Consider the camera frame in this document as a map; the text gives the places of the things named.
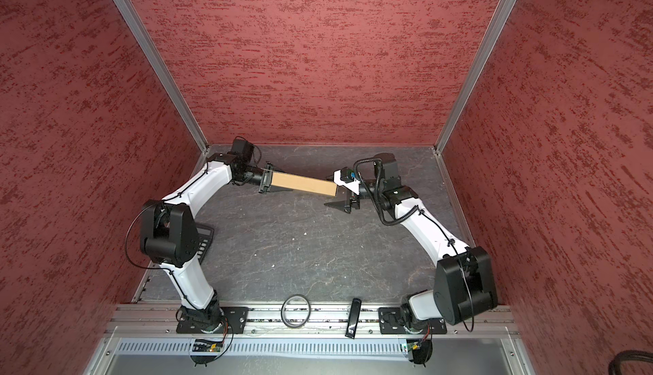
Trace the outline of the brown cardboard box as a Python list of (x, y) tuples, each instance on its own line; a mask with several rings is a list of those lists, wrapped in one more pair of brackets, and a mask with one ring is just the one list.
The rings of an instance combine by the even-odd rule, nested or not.
[(315, 193), (328, 197), (336, 197), (338, 191), (338, 186), (332, 181), (318, 180), (278, 171), (272, 172), (270, 184), (275, 187)]

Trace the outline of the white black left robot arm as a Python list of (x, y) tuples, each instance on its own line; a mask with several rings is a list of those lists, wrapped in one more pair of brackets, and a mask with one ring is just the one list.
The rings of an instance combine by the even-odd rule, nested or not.
[(150, 269), (164, 272), (180, 296), (179, 320), (202, 333), (224, 331), (227, 321), (217, 291), (202, 271), (195, 216), (224, 186), (262, 181), (270, 170), (258, 166), (256, 152), (253, 143), (234, 138), (229, 152), (207, 157), (185, 184), (161, 200), (146, 202), (134, 218), (140, 223), (139, 249), (153, 264)]

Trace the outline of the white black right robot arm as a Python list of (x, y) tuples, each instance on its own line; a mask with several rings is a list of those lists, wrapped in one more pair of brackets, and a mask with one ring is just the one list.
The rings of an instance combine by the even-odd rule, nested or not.
[(360, 159), (335, 171), (332, 180), (345, 196), (328, 207), (350, 213), (360, 208), (360, 200), (370, 200), (382, 225), (406, 228), (435, 266), (433, 288), (402, 303), (400, 322), (406, 329), (417, 332), (441, 319), (449, 325), (470, 321), (465, 327), (472, 331), (477, 315), (498, 307), (491, 256), (457, 238), (427, 210), (416, 191), (403, 184), (393, 154)]

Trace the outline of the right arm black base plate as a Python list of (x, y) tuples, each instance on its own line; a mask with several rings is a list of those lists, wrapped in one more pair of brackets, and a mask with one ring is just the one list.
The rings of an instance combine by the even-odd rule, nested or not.
[(442, 318), (420, 320), (407, 305), (381, 307), (378, 310), (379, 327), (384, 335), (434, 335), (447, 334), (447, 324)]

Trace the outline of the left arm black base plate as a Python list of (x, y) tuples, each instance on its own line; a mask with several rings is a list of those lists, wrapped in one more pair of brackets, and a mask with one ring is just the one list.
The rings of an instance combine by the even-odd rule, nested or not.
[(215, 309), (192, 310), (181, 307), (177, 314), (177, 334), (217, 336), (228, 332), (242, 334), (250, 310), (242, 306), (222, 306)]

